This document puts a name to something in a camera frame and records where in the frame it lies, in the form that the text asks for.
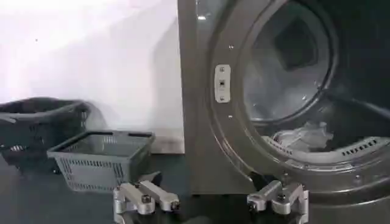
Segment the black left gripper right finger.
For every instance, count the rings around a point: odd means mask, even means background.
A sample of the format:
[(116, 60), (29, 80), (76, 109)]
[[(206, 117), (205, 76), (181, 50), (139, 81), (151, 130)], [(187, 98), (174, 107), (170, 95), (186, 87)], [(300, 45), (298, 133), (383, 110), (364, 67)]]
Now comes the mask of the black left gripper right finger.
[(309, 222), (309, 190), (302, 183), (292, 182), (284, 185), (275, 176), (256, 172), (250, 172), (249, 178), (256, 189), (246, 198), (251, 212), (265, 211), (268, 205), (279, 215), (289, 215), (295, 209), (298, 213), (296, 223)]

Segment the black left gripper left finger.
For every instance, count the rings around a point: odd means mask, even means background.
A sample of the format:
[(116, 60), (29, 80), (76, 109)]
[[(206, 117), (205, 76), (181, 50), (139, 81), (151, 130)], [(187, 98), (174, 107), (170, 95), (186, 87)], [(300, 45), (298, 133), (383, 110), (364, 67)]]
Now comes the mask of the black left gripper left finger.
[(164, 212), (177, 212), (179, 196), (161, 187), (163, 174), (160, 171), (141, 176), (136, 182), (121, 183), (113, 189), (113, 221), (133, 223), (126, 213), (135, 211), (138, 215), (151, 215), (158, 206)]

